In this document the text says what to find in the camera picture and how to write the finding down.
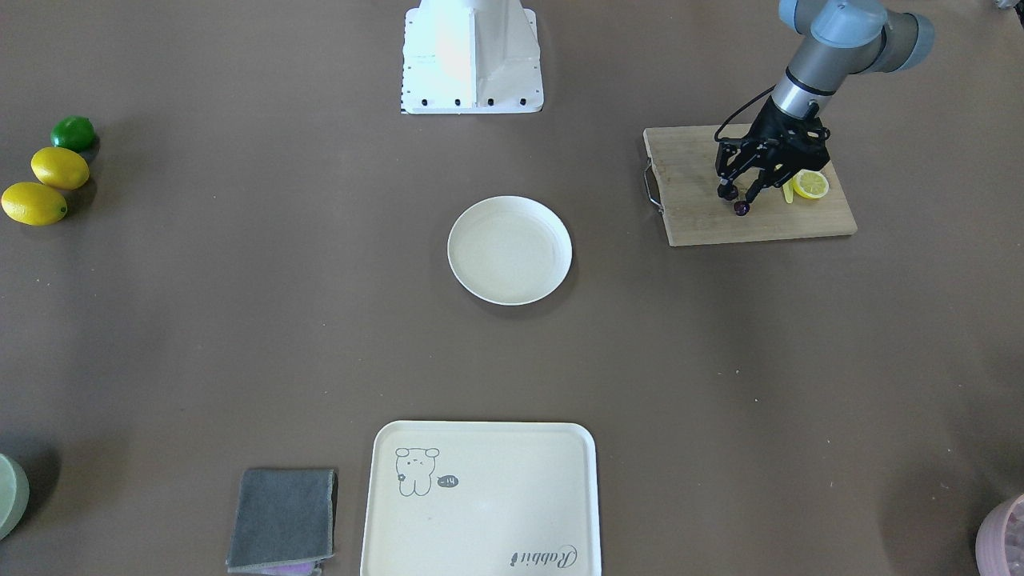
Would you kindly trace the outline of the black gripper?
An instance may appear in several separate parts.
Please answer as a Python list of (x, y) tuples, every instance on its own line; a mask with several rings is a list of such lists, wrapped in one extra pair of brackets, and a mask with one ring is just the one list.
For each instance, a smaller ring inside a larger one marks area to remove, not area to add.
[(714, 132), (714, 141), (719, 145), (716, 156), (719, 186), (735, 186), (739, 175), (750, 168), (758, 168), (757, 177), (746, 189), (746, 204), (754, 203), (765, 187), (783, 186), (800, 170), (819, 171), (830, 161), (826, 146), (830, 131), (818, 116), (818, 102), (811, 102), (804, 116), (793, 117), (769, 99), (754, 118), (754, 123), (750, 124), (745, 135), (741, 138), (722, 138), (722, 130), (760, 99), (756, 96), (740, 106)]

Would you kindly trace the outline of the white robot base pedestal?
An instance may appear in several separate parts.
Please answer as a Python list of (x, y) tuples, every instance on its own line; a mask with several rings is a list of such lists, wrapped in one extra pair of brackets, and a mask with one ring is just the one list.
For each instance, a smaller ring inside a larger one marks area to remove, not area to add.
[(534, 10), (519, 1), (422, 1), (406, 12), (400, 110), (528, 114), (542, 110)]

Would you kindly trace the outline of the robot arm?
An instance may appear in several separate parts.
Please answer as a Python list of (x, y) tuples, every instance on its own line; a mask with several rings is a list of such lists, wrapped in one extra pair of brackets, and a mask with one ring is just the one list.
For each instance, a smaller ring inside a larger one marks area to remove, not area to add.
[(829, 163), (830, 132), (819, 115), (848, 76), (909, 70), (935, 43), (935, 26), (926, 16), (888, 10), (878, 1), (782, 1), (778, 14), (803, 36), (796, 54), (762, 92), (765, 102), (742, 138), (714, 132), (718, 196), (738, 216), (764, 187), (782, 187), (798, 172)]

